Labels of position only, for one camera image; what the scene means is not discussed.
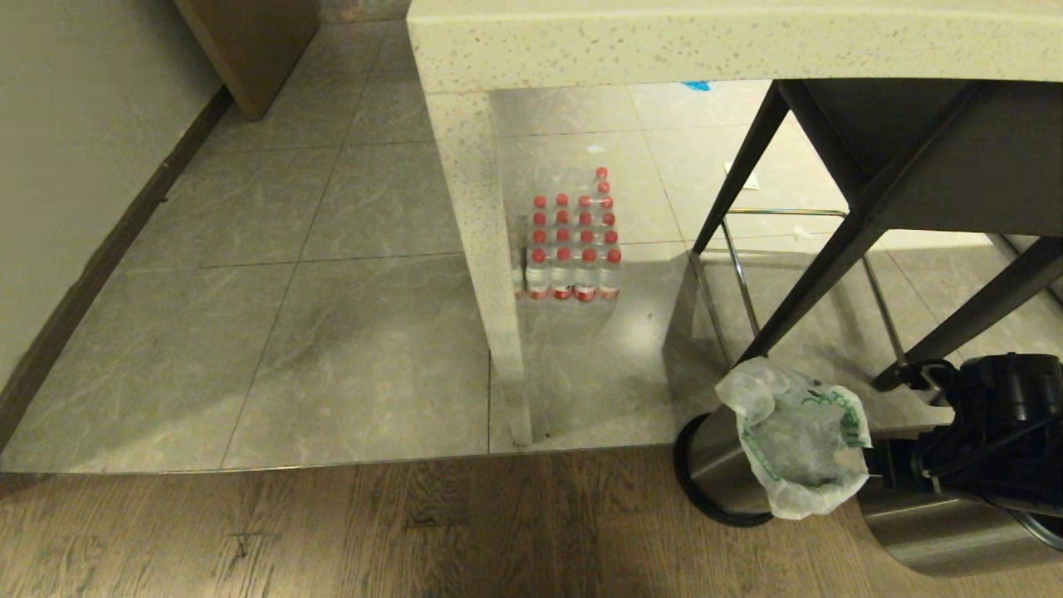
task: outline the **gray tile floor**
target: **gray tile floor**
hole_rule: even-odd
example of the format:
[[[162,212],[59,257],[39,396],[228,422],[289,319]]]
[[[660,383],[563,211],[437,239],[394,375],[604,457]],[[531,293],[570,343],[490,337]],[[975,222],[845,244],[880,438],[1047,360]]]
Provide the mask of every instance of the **gray tile floor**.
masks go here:
[[[326,8],[360,18],[385,4]],[[686,252],[765,87],[495,95],[512,211],[608,165],[627,263],[614,305],[521,305],[536,442],[518,448],[492,392],[404,23],[325,24],[263,121],[233,109],[212,134],[0,468],[202,471],[671,442],[715,407],[712,386],[750,339],[722,242],[696,267]],[[791,120],[757,175],[761,189],[740,205],[845,207]],[[837,225],[730,221],[761,320]],[[964,233],[892,232],[871,253],[907,344],[1010,258]],[[952,359],[1008,351],[1063,354],[1054,298],[1034,297]],[[773,358],[856,391],[876,427],[949,416],[907,390],[871,391],[892,354],[859,269]]]

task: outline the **speckled quartz countertop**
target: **speckled quartz countertop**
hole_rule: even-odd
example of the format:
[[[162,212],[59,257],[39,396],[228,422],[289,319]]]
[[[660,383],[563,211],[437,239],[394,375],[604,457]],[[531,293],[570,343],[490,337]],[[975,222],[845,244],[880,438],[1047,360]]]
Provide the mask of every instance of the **speckled quartz countertop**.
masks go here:
[[[1063,81],[1063,0],[416,0],[424,90],[684,79]]]

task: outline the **plastic bag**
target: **plastic bag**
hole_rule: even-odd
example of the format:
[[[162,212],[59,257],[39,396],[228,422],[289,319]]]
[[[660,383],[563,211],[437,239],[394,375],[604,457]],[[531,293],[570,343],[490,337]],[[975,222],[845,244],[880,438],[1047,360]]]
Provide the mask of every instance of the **plastic bag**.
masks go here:
[[[826,515],[867,481],[867,418],[847,389],[756,358],[716,392],[737,416],[742,448],[776,517]]]

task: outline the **wooden floor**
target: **wooden floor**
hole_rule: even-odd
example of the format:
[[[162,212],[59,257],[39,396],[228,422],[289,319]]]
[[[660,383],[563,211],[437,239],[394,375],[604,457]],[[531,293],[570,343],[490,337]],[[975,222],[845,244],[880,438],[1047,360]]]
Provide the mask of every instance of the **wooden floor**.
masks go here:
[[[1063,596],[1063,567],[926,578],[854,502],[713,524],[667,447],[282,472],[0,476],[0,596]]]

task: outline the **black rim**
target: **black rim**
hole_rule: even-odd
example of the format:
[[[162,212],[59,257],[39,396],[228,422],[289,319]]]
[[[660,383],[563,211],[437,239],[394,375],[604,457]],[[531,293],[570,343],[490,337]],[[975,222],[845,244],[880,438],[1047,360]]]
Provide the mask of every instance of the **black rim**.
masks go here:
[[[698,415],[697,417],[691,420],[682,427],[682,431],[679,432],[679,437],[675,440],[675,446],[672,447],[672,462],[675,465],[675,477],[679,481],[679,486],[682,489],[684,494],[690,499],[690,502],[697,508],[698,511],[704,513],[707,517],[719,522],[725,526],[731,526],[733,528],[755,528],[757,526],[762,526],[767,522],[774,519],[771,513],[761,513],[759,515],[736,515],[728,513],[723,509],[716,507],[714,502],[709,500],[707,496],[702,494],[702,491],[697,490],[694,485],[694,481],[690,478],[690,469],[687,466],[687,445],[690,444],[690,438],[694,435],[697,431],[697,427],[705,422],[705,418],[711,414]]]

